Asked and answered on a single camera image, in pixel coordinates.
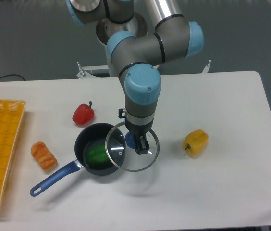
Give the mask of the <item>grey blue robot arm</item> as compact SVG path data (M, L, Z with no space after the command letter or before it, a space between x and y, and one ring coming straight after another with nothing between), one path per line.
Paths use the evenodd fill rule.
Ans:
M108 20L107 54L125 94L125 108L119 115L125 118L126 128L134 135L135 151L146 154L146 139L151 129L161 77L156 67L165 62L201 52L204 35L197 22L185 20L177 2L148 0L155 31L138 37L126 27L135 18L131 0L69 0L71 16L80 24Z

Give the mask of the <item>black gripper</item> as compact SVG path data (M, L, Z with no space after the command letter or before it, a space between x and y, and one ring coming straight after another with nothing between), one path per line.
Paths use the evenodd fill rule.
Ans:
M147 132L149 132L150 129L152 128L152 125L153 125L153 120L151 120L149 123L144 124L144 125L136 125L130 122L129 120L125 119L126 128L128 129L129 132L133 133L136 136L135 150L138 155L145 154L150 149L149 143L145 137L146 137Z

